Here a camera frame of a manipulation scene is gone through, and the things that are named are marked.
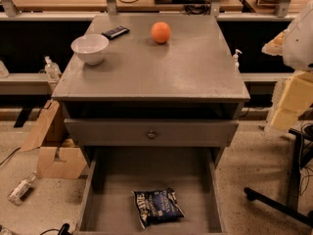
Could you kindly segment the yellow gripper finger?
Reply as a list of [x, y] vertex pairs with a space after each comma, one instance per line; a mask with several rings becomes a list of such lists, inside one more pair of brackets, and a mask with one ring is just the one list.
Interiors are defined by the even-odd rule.
[[272, 40], [266, 43], [261, 51], [270, 56], [281, 56], [283, 53], [283, 43], [285, 38], [285, 32], [281, 31]]
[[313, 73], [295, 71], [278, 81], [272, 97], [269, 126], [288, 131], [313, 104]]

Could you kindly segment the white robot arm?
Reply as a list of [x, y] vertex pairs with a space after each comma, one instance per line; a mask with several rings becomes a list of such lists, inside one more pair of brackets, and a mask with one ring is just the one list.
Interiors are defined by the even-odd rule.
[[262, 47], [270, 56], [281, 56], [294, 73], [279, 80], [267, 118], [269, 127], [288, 131], [313, 104], [313, 1], [310, 1], [271, 41]]

